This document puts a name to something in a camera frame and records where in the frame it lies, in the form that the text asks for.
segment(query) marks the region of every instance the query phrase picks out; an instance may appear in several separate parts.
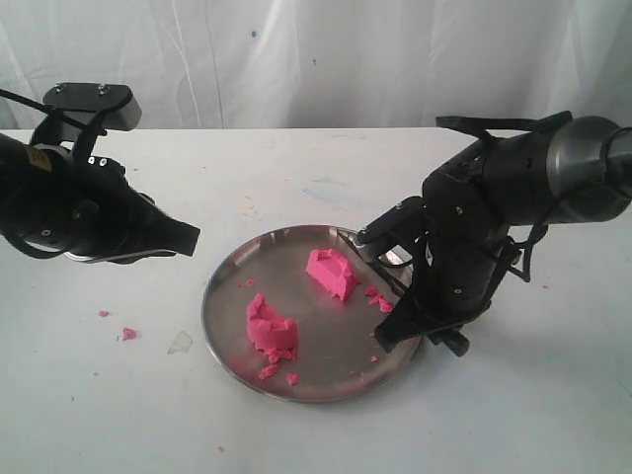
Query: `metal plate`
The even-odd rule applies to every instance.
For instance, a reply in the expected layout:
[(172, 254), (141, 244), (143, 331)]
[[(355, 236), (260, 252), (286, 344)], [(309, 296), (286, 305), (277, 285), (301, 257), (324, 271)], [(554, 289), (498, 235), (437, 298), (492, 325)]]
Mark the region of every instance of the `metal plate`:
[[(249, 387), (284, 400), (325, 402), (367, 392), (391, 378), (415, 352), (420, 338), (399, 344), (387, 354), (371, 337), (385, 317), (369, 306), (364, 291), (377, 286), (389, 301), (396, 296), (340, 237), (349, 230), (324, 225), (288, 227), (261, 235), (233, 252), (217, 269), (206, 289), (202, 324), (211, 352), (238, 380)], [(333, 299), (306, 272), (313, 249), (337, 249), (352, 263), (362, 280), (349, 299)], [(395, 254), (386, 256), (393, 263)], [(410, 269), (394, 274), (406, 284)], [(251, 287), (246, 284), (253, 279)], [(279, 363), (278, 373), (264, 381), (258, 372), (268, 365), (246, 335), (246, 306), (257, 293), (280, 314), (298, 324), (298, 358)], [(377, 362), (371, 357), (377, 356)], [(298, 374), (298, 384), (285, 381)]]

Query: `white backdrop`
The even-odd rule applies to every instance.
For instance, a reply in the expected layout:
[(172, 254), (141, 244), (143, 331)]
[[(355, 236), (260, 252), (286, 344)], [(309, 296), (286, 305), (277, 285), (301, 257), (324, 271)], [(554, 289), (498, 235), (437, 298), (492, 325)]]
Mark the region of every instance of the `white backdrop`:
[(630, 25), (632, 0), (0, 0), (0, 87), (125, 83), (143, 127), (629, 125)]

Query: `white table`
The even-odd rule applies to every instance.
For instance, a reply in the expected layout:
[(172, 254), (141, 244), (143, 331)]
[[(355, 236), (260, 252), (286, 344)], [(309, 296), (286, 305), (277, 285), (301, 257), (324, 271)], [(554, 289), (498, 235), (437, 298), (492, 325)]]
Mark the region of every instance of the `white table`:
[[(630, 472), (632, 212), (552, 228), (534, 282), (508, 276), (465, 328), (466, 357), (428, 345), (352, 401), (264, 397), (206, 347), (204, 286), (236, 246), (292, 224), (362, 227), (469, 141), (431, 128), (101, 138), (96, 151), (120, 160), (137, 189), (201, 228), (197, 251), (90, 266), (0, 242), (0, 470)], [(140, 338), (117, 341), (123, 326)], [(193, 346), (167, 355), (180, 331)]]

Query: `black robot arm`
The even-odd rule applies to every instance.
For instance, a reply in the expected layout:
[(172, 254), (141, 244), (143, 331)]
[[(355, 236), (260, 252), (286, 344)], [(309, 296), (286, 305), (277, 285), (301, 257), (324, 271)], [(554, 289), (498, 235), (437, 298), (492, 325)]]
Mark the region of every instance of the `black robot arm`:
[(138, 124), (127, 86), (58, 84), (43, 105), (2, 90), (0, 97), (47, 114), (29, 145), (0, 134), (0, 233), (11, 245), (38, 259), (65, 253), (118, 264), (193, 254), (199, 229), (135, 191), (121, 164), (92, 154), (107, 129)]
[[(507, 272), (530, 280), (533, 247), (552, 223), (618, 216), (632, 198), (632, 132), (605, 118), (542, 120), (438, 118), (437, 125), (477, 138), (433, 171), (423, 197), (409, 197), (357, 235), (362, 257), (400, 245), (411, 256), (412, 283), (375, 329), (390, 352), (426, 334), (455, 354), (469, 342), (460, 328), (485, 312)], [(525, 133), (499, 138), (488, 129)], [(531, 225), (524, 242), (511, 226)]]

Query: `round metal tray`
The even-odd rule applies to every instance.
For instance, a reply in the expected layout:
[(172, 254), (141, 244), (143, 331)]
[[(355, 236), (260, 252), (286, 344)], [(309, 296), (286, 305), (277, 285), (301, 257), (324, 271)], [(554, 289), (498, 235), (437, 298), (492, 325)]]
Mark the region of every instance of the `round metal tray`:
[[(386, 315), (378, 306), (368, 305), (364, 291), (374, 284), (392, 303), (397, 297), (341, 234), (347, 239), (355, 236), (352, 231), (325, 225), (275, 230), (242, 245), (219, 266), (206, 288), (202, 324), (211, 352), (235, 378), (283, 400), (335, 401), (377, 387), (413, 355), (421, 338), (400, 343), (391, 354), (372, 338), (373, 329)], [(354, 266), (362, 285), (345, 303), (330, 297), (305, 272), (313, 249), (336, 249)], [(393, 253), (386, 258), (401, 262)], [(394, 272), (408, 284), (410, 269)], [(247, 284), (249, 279), (254, 281), (252, 286)], [(257, 293), (298, 324), (298, 358), (281, 361), (278, 373), (263, 381), (258, 372), (268, 360), (246, 335), (246, 306)], [(285, 381), (289, 372), (298, 374), (294, 386)]]

